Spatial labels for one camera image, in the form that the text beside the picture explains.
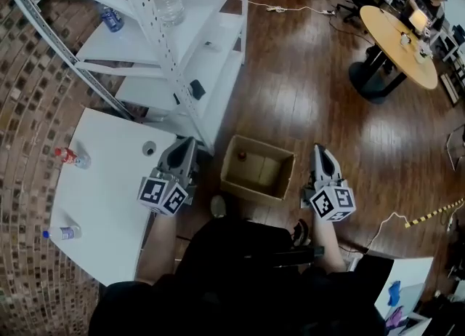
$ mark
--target cup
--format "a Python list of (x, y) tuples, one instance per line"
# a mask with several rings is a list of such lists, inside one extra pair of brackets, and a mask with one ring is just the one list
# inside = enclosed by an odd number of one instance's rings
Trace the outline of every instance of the cup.
[(417, 50), (415, 52), (415, 59), (421, 65), (426, 60), (426, 55), (422, 53), (420, 50)]
[(412, 42), (412, 39), (410, 38), (408, 34), (406, 34), (405, 32), (402, 32), (400, 34), (400, 45), (404, 47), (405, 45), (409, 45), (411, 42)]

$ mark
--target tiled wall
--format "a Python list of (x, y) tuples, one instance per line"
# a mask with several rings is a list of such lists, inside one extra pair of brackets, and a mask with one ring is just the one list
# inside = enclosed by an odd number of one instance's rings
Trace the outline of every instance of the tiled wall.
[[(90, 0), (43, 0), (76, 51), (98, 24)], [(120, 78), (99, 76), (114, 91)], [(0, 0), (0, 335), (85, 335), (98, 283), (41, 237), (64, 146), (99, 97), (50, 49), (13, 0)]]

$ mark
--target blue object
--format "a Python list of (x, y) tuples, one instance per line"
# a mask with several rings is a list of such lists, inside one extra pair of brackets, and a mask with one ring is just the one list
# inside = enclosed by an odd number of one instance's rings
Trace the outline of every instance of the blue object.
[(124, 20), (116, 10), (107, 7), (106, 5), (100, 5), (99, 13), (104, 24), (107, 25), (110, 32), (116, 32), (123, 28)]
[(400, 281), (395, 281), (389, 288), (389, 302), (387, 305), (396, 306), (400, 300)]

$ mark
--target white shelf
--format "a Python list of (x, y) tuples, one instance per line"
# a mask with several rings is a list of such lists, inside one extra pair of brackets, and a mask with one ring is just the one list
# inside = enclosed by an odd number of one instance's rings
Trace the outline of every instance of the white shelf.
[[(226, 63), (218, 78), (214, 93), (211, 95), (209, 104), (201, 116), (201, 123), (205, 127), (207, 135), (212, 143), (217, 139), (219, 127), (221, 126), (223, 116), (225, 115), (227, 103), (230, 100), (231, 93), (239, 74), (240, 65), (242, 63), (243, 53), (231, 51), (227, 56)], [(157, 117), (158, 112), (150, 109), (147, 113), (147, 118)], [(201, 140), (199, 134), (195, 130), (193, 123), (188, 116), (176, 115), (162, 122), (150, 123), (151, 127), (155, 127), (167, 132), (176, 133), (183, 137), (194, 136)]]
[[(207, 23), (222, 8), (226, 0), (182, 0), (185, 18), (179, 25), (166, 28), (181, 68), (187, 65), (202, 39)], [(80, 61), (111, 60), (157, 65), (154, 51), (147, 48), (147, 39), (136, 20), (124, 17), (124, 27), (111, 33), (100, 23), (77, 53)]]
[[(206, 92), (199, 101), (193, 100), (200, 117), (209, 104), (226, 59), (238, 39), (243, 26), (243, 16), (218, 13), (212, 23), (203, 40), (213, 42), (221, 49), (216, 51), (202, 43), (194, 51), (185, 68), (187, 81), (199, 80)], [(120, 86), (116, 98), (123, 102), (154, 108), (158, 115), (174, 110), (177, 106), (168, 81), (162, 78), (128, 76)]]

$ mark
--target open cardboard box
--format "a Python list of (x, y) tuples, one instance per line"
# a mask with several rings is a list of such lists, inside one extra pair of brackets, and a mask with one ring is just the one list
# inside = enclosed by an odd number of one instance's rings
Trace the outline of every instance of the open cardboard box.
[[(239, 153), (246, 158), (239, 159)], [(294, 168), (294, 153), (235, 135), (221, 170), (221, 189), (242, 199), (276, 206), (286, 197)]]

